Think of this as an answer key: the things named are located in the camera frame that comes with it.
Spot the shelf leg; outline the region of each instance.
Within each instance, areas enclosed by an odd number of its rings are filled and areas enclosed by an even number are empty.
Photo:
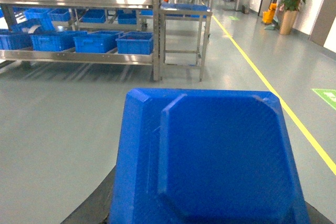
[[[201,55],[201,70],[199,71],[200,81],[202,81],[204,74],[204,65],[205,65],[205,57],[206,57],[206,49],[209,42],[209,34],[210,34],[210,24],[211,24],[211,16],[206,17],[205,22],[205,31],[204,31],[204,39],[203,39],[203,49]]]

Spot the potted plant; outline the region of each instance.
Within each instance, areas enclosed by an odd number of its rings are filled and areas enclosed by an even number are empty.
[[[288,35],[294,25],[296,16],[298,15],[298,11],[300,5],[302,3],[306,3],[306,0],[281,0],[280,6],[282,6],[285,11],[284,19],[282,20],[282,24],[280,27],[280,34]]]

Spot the stacked blue bins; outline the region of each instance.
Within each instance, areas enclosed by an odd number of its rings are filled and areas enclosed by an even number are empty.
[[[130,32],[116,39],[118,53],[131,55],[150,55],[154,48],[153,34]]]
[[[74,37],[86,34],[86,31],[62,31],[59,33],[31,35],[36,51],[63,51],[75,47]]]
[[[15,33],[11,31],[0,31],[0,49],[15,50],[31,47],[32,40],[27,33]]]
[[[131,90],[109,223],[309,224],[279,99]]]
[[[117,47],[116,39],[123,31],[98,31],[75,37],[76,52],[105,53]]]
[[[84,23],[105,23],[105,10],[88,10],[82,17]]]

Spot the plant pot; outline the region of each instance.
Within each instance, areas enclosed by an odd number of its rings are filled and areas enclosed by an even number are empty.
[[[282,20],[280,34],[281,35],[289,35],[292,27],[294,25],[296,16],[298,15],[298,11],[287,10],[284,14],[284,19]]]

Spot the shelf beam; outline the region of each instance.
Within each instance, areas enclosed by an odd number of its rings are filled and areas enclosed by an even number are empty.
[[[0,0],[1,4],[15,6],[57,8],[132,8],[152,9],[152,0]]]
[[[92,54],[28,50],[0,50],[0,60],[153,65],[152,55]]]

